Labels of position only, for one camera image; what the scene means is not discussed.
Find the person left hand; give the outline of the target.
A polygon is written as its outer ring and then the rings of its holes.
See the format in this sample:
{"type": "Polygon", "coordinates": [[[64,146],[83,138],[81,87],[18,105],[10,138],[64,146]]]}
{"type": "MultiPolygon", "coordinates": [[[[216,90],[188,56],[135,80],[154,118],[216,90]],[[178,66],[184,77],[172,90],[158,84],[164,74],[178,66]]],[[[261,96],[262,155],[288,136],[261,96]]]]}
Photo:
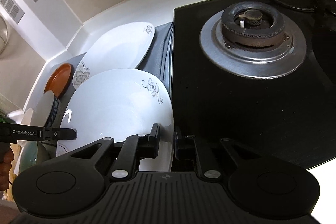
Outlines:
{"type": "Polygon", "coordinates": [[[3,155],[0,163],[0,190],[5,191],[9,188],[9,171],[11,169],[11,162],[14,160],[14,153],[11,148],[3,155]]]}

